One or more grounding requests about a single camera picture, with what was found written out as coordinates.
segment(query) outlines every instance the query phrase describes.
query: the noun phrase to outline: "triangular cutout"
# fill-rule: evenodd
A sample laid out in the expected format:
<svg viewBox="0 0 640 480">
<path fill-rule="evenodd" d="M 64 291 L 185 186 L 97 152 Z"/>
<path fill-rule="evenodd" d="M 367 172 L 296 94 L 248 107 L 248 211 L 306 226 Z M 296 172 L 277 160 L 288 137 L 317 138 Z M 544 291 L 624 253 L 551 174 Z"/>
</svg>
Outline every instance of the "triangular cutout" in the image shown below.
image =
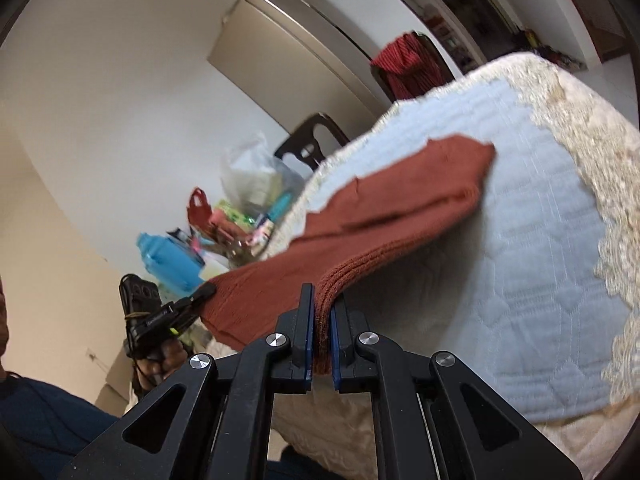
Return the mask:
<svg viewBox="0 0 640 480">
<path fill-rule="evenodd" d="M 184 393 L 185 388 L 180 384 L 171 388 L 124 431 L 124 441 L 149 453 L 158 453 L 169 433 Z"/>
<path fill-rule="evenodd" d="M 461 384 L 460 392 L 465 399 L 474 421 L 482 447 L 494 451 L 520 437 L 520 431 L 508 421 L 484 396 L 470 384 Z"/>
</svg>

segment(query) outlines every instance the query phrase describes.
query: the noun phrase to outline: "person's arm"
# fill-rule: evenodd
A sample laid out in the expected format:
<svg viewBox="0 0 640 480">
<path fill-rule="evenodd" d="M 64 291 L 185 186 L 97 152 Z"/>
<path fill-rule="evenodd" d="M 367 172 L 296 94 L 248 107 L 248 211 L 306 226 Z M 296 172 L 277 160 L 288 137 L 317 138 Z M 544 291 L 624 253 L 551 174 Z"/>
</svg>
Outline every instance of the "person's arm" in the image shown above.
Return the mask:
<svg viewBox="0 0 640 480">
<path fill-rule="evenodd" d="M 133 365 L 131 384 L 138 400 L 154 389 L 154 375 L 162 374 L 162 378 L 166 379 L 185 364 L 190 355 L 193 355 L 193 350 L 185 346 L 179 339 L 165 341 L 162 343 L 161 349 L 162 355 L 164 355 L 162 364 L 148 359 L 140 359 Z"/>
</svg>

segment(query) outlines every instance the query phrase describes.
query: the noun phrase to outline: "red striped cloth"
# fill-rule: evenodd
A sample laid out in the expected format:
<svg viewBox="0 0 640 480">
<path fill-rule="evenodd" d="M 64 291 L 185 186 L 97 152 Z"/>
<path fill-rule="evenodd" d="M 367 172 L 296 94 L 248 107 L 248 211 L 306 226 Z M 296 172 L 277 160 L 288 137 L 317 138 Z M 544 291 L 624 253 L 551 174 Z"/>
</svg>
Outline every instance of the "red striped cloth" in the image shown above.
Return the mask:
<svg viewBox="0 0 640 480">
<path fill-rule="evenodd" d="M 419 97 L 447 82 L 433 56 L 414 32 L 393 40 L 371 64 L 385 71 L 396 99 Z"/>
</svg>

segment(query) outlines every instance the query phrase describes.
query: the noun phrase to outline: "hand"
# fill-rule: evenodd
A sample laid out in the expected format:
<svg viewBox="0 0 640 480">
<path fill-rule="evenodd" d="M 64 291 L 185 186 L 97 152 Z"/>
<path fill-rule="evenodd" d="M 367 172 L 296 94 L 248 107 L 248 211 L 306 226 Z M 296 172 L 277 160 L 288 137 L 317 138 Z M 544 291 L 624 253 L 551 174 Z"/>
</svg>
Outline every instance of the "hand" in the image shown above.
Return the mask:
<svg viewBox="0 0 640 480">
<path fill-rule="evenodd" d="M 143 390 L 151 391 L 156 385 L 149 382 L 148 378 L 153 378 L 156 374 L 162 374 L 162 378 L 166 379 L 185 362 L 187 362 L 187 352 L 178 339 L 169 339 L 162 343 L 161 346 L 164 361 L 162 365 L 156 361 L 148 359 L 140 359 L 138 362 L 138 379 Z"/>
</svg>

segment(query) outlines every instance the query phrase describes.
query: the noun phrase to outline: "folded garment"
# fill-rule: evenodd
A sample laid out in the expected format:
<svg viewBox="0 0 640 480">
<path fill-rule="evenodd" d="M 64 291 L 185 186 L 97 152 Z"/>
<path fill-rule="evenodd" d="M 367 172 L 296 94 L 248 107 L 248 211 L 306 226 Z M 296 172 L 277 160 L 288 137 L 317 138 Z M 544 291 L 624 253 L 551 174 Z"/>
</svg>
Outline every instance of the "folded garment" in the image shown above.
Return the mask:
<svg viewBox="0 0 640 480">
<path fill-rule="evenodd" d="M 204 307 L 204 324 L 218 341 L 240 350 L 271 333 L 278 316 L 298 306 L 302 284 L 313 283 L 322 371 L 335 298 L 473 212 L 494 156 L 492 144 L 455 134 L 356 178 L 324 210 L 307 215 L 304 234 L 286 252 L 215 277 L 218 291 Z"/>
<path fill-rule="evenodd" d="M 393 40 L 371 64 L 384 70 L 386 82 L 396 99 L 420 97 L 447 83 L 438 63 L 415 32 Z"/>
</svg>

